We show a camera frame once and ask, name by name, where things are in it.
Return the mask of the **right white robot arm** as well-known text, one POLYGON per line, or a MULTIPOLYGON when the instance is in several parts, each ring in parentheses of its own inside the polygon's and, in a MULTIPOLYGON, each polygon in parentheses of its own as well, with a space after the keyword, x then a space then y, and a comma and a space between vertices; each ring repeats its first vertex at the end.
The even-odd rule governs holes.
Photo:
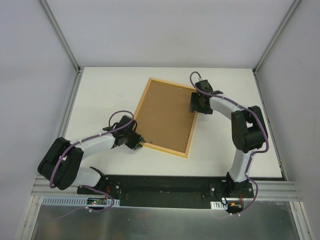
POLYGON ((219 112, 231 121, 231 137, 236 148, 231 169, 226 174, 225 192, 237 197, 249 184, 249 170, 254 155, 269 150, 268 132, 260 107, 244 107, 214 91, 207 80, 192 83, 190 112, 212 115, 219 112))

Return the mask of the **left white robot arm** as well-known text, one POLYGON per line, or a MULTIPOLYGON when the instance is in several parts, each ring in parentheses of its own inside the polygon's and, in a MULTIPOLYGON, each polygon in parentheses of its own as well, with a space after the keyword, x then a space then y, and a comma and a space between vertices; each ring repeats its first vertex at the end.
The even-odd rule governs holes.
POLYGON ((131 150, 142 147, 143 137, 137 133, 138 122, 123 115, 120 121, 109 123, 98 133, 78 140, 58 137, 41 160, 37 172, 49 181, 50 188, 66 190, 75 184, 88 186, 99 195, 105 191, 106 175, 95 167, 81 167, 81 162, 105 150, 125 145, 131 150))

